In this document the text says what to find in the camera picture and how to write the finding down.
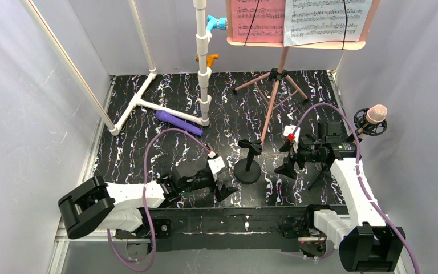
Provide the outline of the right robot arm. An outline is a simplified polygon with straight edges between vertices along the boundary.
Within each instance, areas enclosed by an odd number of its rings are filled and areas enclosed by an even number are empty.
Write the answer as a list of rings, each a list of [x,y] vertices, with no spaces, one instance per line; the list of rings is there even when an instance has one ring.
[[[285,127],[280,150],[286,157],[275,172],[294,179],[295,167],[324,164],[340,187],[350,221],[346,223],[326,205],[310,205],[301,226],[324,233],[346,271],[400,273],[405,233],[391,223],[374,198],[363,171],[358,136],[341,136],[338,122],[319,126],[318,139],[300,136],[297,126]]]

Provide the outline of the purple microphone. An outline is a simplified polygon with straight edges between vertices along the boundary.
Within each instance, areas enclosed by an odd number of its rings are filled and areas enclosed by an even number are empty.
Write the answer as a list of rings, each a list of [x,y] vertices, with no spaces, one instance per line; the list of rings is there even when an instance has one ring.
[[[189,132],[190,134],[194,134],[197,136],[202,136],[203,135],[203,130],[201,130],[200,128],[187,123],[184,120],[181,120],[171,114],[169,114],[168,112],[164,111],[164,110],[157,110],[155,112],[155,117],[160,120],[161,122],[166,122],[169,124],[172,124],[182,130],[185,130],[187,132]]]

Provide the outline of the black round-base mic stand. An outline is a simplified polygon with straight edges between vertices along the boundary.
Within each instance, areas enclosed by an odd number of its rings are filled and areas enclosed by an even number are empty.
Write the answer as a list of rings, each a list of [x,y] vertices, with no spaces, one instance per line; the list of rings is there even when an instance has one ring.
[[[242,184],[253,184],[261,176],[261,166],[254,160],[255,156],[262,153],[262,141],[260,139],[249,141],[246,139],[239,140],[240,148],[247,148],[246,158],[240,159],[233,167],[234,177]]]

